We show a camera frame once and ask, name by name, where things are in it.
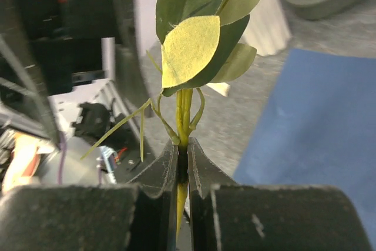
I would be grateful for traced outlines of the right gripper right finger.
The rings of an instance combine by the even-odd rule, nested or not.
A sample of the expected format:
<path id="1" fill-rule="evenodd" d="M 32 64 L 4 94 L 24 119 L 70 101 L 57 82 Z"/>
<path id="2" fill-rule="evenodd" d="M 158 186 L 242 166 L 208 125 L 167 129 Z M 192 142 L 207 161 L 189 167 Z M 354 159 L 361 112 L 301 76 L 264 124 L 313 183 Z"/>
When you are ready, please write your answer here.
<path id="1" fill-rule="evenodd" d="M 327 185 L 237 184 L 188 147 L 194 250 L 371 250 L 350 199 Z"/>

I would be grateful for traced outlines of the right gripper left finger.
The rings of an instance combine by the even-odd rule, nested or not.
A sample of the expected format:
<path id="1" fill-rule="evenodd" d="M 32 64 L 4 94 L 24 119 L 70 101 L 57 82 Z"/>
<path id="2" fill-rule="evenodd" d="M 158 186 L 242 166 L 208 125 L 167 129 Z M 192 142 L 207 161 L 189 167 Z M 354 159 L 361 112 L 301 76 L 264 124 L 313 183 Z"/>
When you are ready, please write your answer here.
<path id="1" fill-rule="evenodd" d="M 177 147 L 130 182 L 20 186 L 1 198 L 2 250 L 175 250 Z"/>

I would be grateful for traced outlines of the blue wrapping paper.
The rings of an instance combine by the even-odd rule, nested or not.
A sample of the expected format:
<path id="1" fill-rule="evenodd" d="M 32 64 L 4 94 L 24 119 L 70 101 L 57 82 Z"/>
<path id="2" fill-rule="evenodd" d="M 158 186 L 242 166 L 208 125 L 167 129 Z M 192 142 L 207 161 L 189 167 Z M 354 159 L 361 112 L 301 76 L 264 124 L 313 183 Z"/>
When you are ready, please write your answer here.
<path id="1" fill-rule="evenodd" d="M 233 177 L 336 186 L 375 242 L 375 59 L 292 49 Z"/>

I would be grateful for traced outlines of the pink flower bunch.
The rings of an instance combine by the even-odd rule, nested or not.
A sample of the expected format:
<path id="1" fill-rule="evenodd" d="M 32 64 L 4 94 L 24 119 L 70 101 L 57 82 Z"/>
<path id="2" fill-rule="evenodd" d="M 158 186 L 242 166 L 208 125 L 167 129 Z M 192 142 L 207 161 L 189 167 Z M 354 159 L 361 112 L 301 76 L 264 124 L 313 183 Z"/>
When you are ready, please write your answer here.
<path id="1" fill-rule="evenodd" d="M 176 222 L 187 198 L 190 134 L 204 107 L 191 113 L 193 92 L 208 83 L 231 82 L 251 66 L 256 49 L 241 43 L 250 13 L 260 0 L 157 0 L 156 34 L 162 62 L 160 97 L 176 97 L 176 127 L 165 125 L 179 150 Z"/>

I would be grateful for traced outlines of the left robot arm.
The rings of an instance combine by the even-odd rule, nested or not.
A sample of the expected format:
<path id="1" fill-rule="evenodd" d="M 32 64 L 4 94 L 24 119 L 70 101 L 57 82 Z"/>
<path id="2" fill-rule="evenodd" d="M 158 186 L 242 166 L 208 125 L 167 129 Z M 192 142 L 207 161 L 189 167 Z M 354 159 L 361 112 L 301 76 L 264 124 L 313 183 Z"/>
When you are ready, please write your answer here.
<path id="1" fill-rule="evenodd" d="M 136 0 L 1 0 L 1 182 L 99 185 L 141 167 Z"/>

